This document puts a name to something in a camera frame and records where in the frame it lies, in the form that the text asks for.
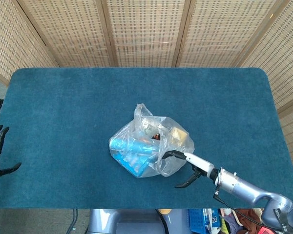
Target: plastic bag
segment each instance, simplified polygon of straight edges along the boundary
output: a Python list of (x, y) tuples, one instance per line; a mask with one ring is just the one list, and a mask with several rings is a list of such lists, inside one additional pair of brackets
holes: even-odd
[(193, 153), (194, 143), (189, 133), (168, 117), (156, 117), (144, 104), (138, 104), (134, 120), (109, 140), (111, 155), (137, 178), (155, 175), (170, 176), (185, 160), (168, 157), (170, 150)]

